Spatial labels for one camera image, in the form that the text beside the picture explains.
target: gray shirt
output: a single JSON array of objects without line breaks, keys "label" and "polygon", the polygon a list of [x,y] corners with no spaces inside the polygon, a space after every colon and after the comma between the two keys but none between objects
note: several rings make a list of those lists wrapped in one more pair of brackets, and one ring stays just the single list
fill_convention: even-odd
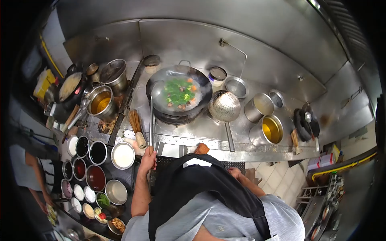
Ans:
[{"label": "gray shirt", "polygon": [[[9,147],[9,154],[17,185],[28,187],[35,191],[41,191],[42,189],[36,179],[33,167],[30,167],[25,163],[25,149],[19,145],[12,145]],[[41,165],[44,171],[54,174],[54,166],[50,164],[50,162],[51,160],[38,160],[39,165]],[[54,183],[54,176],[45,175],[45,178],[47,183]],[[52,186],[46,185],[46,189],[48,193],[51,193]]]},{"label": "gray shirt", "polygon": [[[271,237],[275,240],[303,241],[305,229],[299,214],[280,198],[268,194],[260,198]],[[191,241],[201,225],[215,237],[229,241],[263,241],[252,219],[242,217],[207,192],[197,194],[171,219],[157,228],[156,240]],[[122,241],[149,241],[149,212],[127,223]]]}]

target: stove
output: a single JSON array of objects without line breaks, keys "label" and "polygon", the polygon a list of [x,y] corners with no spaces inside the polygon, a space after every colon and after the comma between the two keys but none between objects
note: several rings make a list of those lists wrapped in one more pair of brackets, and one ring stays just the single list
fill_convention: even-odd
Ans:
[{"label": "stove", "polygon": [[156,109],[153,109],[153,114],[157,119],[159,119],[165,124],[178,126],[178,125],[185,125],[192,122],[202,112],[202,110],[203,109],[201,109],[197,113],[193,113],[186,116],[173,116],[173,115],[166,115],[164,113],[159,112]]}]

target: red sauce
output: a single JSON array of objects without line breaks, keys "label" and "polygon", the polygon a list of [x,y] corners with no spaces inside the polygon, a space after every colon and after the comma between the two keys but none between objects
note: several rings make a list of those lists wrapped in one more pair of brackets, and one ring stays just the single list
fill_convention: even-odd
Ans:
[{"label": "red sauce", "polygon": [[77,159],[74,163],[74,175],[78,179],[82,179],[85,175],[86,167],[82,160]]},{"label": "red sauce", "polygon": [[100,192],[106,184],[105,174],[98,166],[92,166],[88,170],[88,184],[94,191]]}]

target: yellow container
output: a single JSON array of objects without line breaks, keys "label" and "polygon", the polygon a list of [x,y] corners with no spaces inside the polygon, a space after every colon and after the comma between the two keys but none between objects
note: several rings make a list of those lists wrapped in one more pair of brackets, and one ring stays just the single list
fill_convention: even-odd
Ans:
[{"label": "yellow container", "polygon": [[38,77],[37,85],[34,90],[34,96],[44,99],[48,87],[55,83],[55,76],[50,69],[42,71]]}]

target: strainer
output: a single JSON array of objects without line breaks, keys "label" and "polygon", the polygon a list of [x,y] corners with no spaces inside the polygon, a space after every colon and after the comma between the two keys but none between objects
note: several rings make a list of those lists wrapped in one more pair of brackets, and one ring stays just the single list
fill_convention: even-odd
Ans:
[{"label": "strainer", "polygon": [[229,91],[219,90],[213,93],[212,99],[208,105],[208,109],[210,114],[215,119],[225,122],[229,150],[230,152],[234,152],[235,145],[233,144],[229,122],[236,120],[240,114],[241,107],[239,99]]}]

